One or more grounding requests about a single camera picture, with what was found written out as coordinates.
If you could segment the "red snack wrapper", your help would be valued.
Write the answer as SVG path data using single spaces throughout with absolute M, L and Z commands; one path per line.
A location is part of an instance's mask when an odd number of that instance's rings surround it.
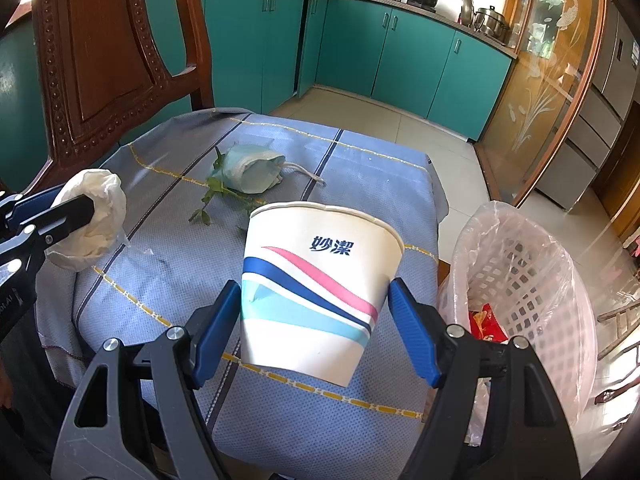
M 490 304 L 484 304 L 480 310 L 469 312 L 471 334 L 479 340 L 503 344 L 508 340 L 506 332 L 499 324 Z

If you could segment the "white paper cup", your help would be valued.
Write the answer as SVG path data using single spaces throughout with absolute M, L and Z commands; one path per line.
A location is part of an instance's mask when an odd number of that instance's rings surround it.
M 250 214 L 241 276 L 241 359 L 345 387 L 378 324 L 405 245 L 386 222 L 291 202 Z

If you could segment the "green leafy stem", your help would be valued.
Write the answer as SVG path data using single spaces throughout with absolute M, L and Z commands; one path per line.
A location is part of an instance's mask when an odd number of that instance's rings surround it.
M 204 226 L 212 224 L 212 217 L 207 211 L 207 207 L 214 198 L 228 198 L 236 209 L 242 210 L 249 217 L 258 207 L 265 205 L 265 201 L 255 196 L 235 191 L 229 185 L 224 184 L 221 179 L 221 169 L 227 161 L 228 155 L 221 153 L 219 148 L 215 148 L 216 159 L 212 165 L 212 172 L 206 179 L 206 192 L 201 198 L 202 206 L 195 209 L 190 215 L 189 222 L 200 222 Z

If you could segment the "light blue face mask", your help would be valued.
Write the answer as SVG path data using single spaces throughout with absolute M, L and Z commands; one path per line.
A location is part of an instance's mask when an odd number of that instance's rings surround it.
M 288 170 L 324 185 L 322 177 L 296 162 L 288 162 L 285 154 L 255 144 L 235 144 L 225 153 L 219 153 L 210 176 L 234 192 L 257 195 L 280 184 Z

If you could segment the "teal lower kitchen cabinets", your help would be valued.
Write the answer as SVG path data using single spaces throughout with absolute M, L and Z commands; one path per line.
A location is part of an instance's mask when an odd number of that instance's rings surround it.
M 201 0 L 212 52 L 212 107 L 268 114 L 315 84 L 360 94 L 477 139 L 513 55 L 480 35 L 388 0 Z M 145 0 L 168 70 L 186 62 L 176 0 Z M 1 37 L 1 57 L 34 38 L 30 13 Z M 119 145 L 193 112 L 165 106 Z

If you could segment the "blue checked tablecloth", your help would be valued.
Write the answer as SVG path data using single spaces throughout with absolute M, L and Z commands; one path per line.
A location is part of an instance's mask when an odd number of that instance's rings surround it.
M 427 386 L 386 290 L 402 278 L 436 298 L 448 203 L 431 159 L 227 108 L 171 118 L 104 168 L 127 200 L 115 244 L 38 276 L 55 379 L 78 386 L 105 339 L 152 340 L 236 281 L 242 314 L 196 393 L 218 450 L 296 479 L 397 478 Z

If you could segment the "dark wooden chair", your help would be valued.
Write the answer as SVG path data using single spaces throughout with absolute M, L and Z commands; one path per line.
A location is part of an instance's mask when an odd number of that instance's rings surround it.
M 20 0 L 1 0 L 1 37 Z M 160 56 L 145 0 L 32 0 L 34 38 L 1 58 L 1 188 L 32 193 L 105 157 L 168 104 L 212 107 L 201 0 L 176 0 L 186 62 Z M 13 177 L 20 177 L 17 185 Z

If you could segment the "silver refrigerator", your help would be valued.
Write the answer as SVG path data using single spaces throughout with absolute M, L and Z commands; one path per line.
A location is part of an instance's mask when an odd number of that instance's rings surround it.
M 639 43 L 613 0 L 589 91 L 536 189 L 569 211 L 597 177 L 620 135 L 639 73 Z

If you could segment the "steel pot lid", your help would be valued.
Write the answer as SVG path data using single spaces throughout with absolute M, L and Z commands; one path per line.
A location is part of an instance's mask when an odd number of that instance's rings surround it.
M 473 0 L 461 0 L 461 8 L 458 22 L 465 26 L 471 27 L 474 20 Z

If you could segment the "wooden frosted glass door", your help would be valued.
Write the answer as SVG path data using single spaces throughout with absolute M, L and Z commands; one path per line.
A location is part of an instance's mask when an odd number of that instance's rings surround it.
M 605 0 L 506 0 L 516 58 L 475 145 L 490 198 L 520 206 L 558 154 L 587 96 Z

